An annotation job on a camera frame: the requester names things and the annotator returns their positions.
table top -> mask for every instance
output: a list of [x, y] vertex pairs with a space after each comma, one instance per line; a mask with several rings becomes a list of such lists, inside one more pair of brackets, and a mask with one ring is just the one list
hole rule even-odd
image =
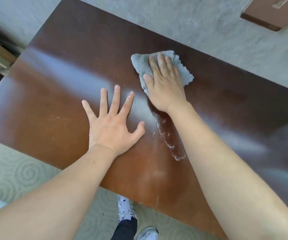
[[111, 102], [119, 84], [121, 101], [135, 92], [129, 130], [144, 120], [146, 133], [101, 186], [225, 237], [170, 117], [150, 103], [130, 60], [164, 50], [195, 77], [187, 100], [288, 205], [288, 88], [79, 0], [62, 0], [1, 81], [0, 143], [64, 169], [88, 149], [81, 101], [98, 113], [100, 88]]

left hand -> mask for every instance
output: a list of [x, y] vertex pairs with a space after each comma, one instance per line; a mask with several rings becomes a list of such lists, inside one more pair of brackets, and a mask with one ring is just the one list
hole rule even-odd
[[88, 102], [86, 100], [82, 101], [89, 119], [89, 149], [94, 146], [104, 147], [110, 149], [117, 157], [130, 149], [145, 133], [144, 121], [139, 122], [133, 133], [129, 133], [126, 127], [126, 118], [132, 107], [134, 92], [130, 92], [118, 113], [120, 97], [121, 88], [119, 85], [115, 85], [112, 105], [107, 113], [107, 90], [102, 88], [98, 117], [96, 117]]

foot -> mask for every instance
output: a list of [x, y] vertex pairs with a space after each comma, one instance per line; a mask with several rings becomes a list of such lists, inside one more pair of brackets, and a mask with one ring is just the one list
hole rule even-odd
[[131, 220], [132, 217], [137, 219], [136, 214], [133, 210], [133, 201], [118, 194], [117, 207], [118, 207], [118, 222], [122, 220]]
[[140, 232], [137, 240], [158, 240], [158, 230], [153, 226], [148, 226]]

forearm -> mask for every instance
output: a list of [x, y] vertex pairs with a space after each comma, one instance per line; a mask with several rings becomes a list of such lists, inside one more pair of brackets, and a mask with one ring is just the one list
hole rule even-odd
[[50, 181], [2, 208], [0, 239], [73, 239], [113, 160], [112, 151], [95, 147]]
[[288, 238], [288, 208], [198, 116], [190, 104], [171, 116], [199, 183], [230, 239]]

shoe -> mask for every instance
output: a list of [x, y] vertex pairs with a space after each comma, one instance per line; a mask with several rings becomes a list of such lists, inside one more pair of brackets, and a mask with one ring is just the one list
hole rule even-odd
[[136, 214], [133, 210], [133, 201], [122, 196], [117, 195], [117, 207], [118, 207], [118, 223], [122, 220], [131, 220], [132, 217], [136, 218]]
[[153, 226], [145, 227], [139, 233], [137, 240], [158, 240], [158, 230]]

